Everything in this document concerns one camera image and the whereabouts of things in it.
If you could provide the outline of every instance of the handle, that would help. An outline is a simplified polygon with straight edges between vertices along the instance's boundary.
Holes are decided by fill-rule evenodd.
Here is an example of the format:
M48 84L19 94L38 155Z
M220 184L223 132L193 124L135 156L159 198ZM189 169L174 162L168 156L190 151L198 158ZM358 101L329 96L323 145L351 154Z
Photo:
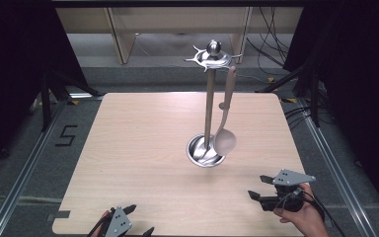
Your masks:
M215 69L208 69L207 71L207 100L205 105L205 129L204 129L204 147L208 150L210 145L210 133L211 133L211 117L213 111L214 100L214 83L215 83Z
M224 92L224 103L222 110L230 109L230 102L232 101L233 91L235 90L236 83L236 67L232 66L227 73L226 90Z

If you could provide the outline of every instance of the aluminum rail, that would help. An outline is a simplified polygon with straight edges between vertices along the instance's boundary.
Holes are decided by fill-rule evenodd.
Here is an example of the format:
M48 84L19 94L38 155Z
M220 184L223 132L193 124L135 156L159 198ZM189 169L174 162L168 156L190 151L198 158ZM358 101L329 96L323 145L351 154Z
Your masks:
M41 133L36 142L36 145L30 153L29 158L27 159L26 164L23 167L20 175L18 176L14 186L11 191L6 196L2 206L0 207L0 236L2 235L12 213L14 212L15 207L17 206L18 200L21 196L21 193L24 190L24 187L28 183L30 176L32 175L38 159L45 148L45 145L48 142L48 139L53 131L54 124L57 121L58 117L61 114L61 111L64 109L67 102L59 102L55 111L53 120L48 126L48 128Z
M297 101L299 108L307 106L304 99L300 98ZM304 116L308 116L308 112L303 112L303 114ZM310 119L310 117L306 117L305 120L307 126L310 129L310 132L313 135L313 138L315 139L319 147L319 150L322 152L324 160L329 168L329 171L334 177L335 183L337 184L338 189L341 192L341 196L343 197L343 200L345 201L345 204L348 207L352 215L352 218L355 221L356 226L358 227L359 232L362 236L377 236L373 226L371 225L368 219L366 211L362 207L357 196L353 192L349 182L347 181L345 175L343 174L341 167L338 164L338 161L334 153L332 152L328 142L326 141L322 131L318 127L314 126L314 123Z

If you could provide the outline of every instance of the human hand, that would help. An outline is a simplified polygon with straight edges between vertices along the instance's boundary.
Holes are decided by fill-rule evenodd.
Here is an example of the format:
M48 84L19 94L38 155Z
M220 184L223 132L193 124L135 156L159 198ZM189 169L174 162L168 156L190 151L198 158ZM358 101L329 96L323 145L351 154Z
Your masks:
M306 184L301 184L300 188L307 194L313 195L312 189ZM305 195L305 198L312 201L312 198ZM273 213L279 217L281 223L293 223L297 229L307 237L329 237L328 230L322 220L318 210L309 202L304 201L303 207L297 212L284 210Z
M106 210L106 212L104 212L103 216L101 216L101 219L106 217L108 214L110 214L109 211ZM103 225L100 224L100 226L98 226L98 228L95 230L95 232L91 235L91 237L98 237L98 235L100 234L100 231L101 231L101 227Z

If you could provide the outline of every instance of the metal pole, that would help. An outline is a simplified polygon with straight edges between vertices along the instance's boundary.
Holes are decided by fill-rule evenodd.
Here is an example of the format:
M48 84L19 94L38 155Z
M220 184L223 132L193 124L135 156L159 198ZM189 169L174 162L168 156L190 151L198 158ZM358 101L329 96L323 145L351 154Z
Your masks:
M210 145L211 117L213 112L213 98L215 85L215 69L207 70L207 100L205 105L205 131L204 131L204 147L208 150Z

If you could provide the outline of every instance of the spoon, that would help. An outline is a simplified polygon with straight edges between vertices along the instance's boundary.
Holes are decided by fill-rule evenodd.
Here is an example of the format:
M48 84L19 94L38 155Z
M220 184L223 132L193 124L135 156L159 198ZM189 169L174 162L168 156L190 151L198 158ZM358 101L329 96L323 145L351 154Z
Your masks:
M236 82L236 67L232 66L229 69L226 79L226 90L224 93L224 103L220 104L220 109L223 110L223 117L221 119L220 126L214 135L214 150L217 154L225 156L229 154L236 146L236 136L233 132L224 129L227 116L229 114L230 102L232 100L233 91L235 90Z

